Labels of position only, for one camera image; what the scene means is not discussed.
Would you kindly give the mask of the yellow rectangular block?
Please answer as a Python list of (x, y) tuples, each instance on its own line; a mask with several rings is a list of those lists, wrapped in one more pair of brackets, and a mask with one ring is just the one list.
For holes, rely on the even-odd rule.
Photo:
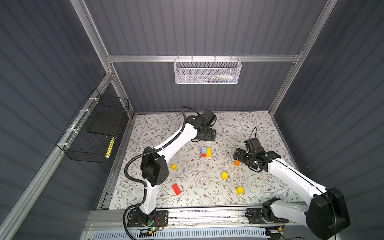
[(206, 157), (212, 157), (212, 149), (211, 148), (207, 148), (207, 153), (206, 153)]

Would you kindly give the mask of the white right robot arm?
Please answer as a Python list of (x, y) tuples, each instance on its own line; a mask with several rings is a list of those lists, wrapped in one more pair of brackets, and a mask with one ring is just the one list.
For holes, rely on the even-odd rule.
[(322, 240), (336, 237), (351, 225), (344, 195), (336, 188), (326, 188), (292, 168), (273, 151), (253, 154), (236, 149), (234, 160), (247, 165), (255, 172), (268, 172), (279, 178), (296, 192), (305, 204), (285, 202), (274, 197), (262, 205), (260, 217), (266, 223), (287, 219), (308, 227)]

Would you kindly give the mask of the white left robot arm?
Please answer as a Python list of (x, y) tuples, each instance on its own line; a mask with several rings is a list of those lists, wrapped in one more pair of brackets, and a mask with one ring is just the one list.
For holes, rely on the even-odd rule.
[[(156, 199), (160, 185), (169, 176), (168, 163), (171, 158), (188, 142), (193, 140), (215, 141), (216, 131), (212, 128), (217, 116), (206, 109), (203, 114), (183, 116), (182, 126), (160, 145), (146, 147), (142, 154), (132, 158), (124, 168), (125, 176), (144, 185), (144, 196), (140, 204), (134, 205), (135, 211), (144, 225), (149, 226), (155, 218)], [(141, 158), (142, 180), (129, 175), (129, 166)]]

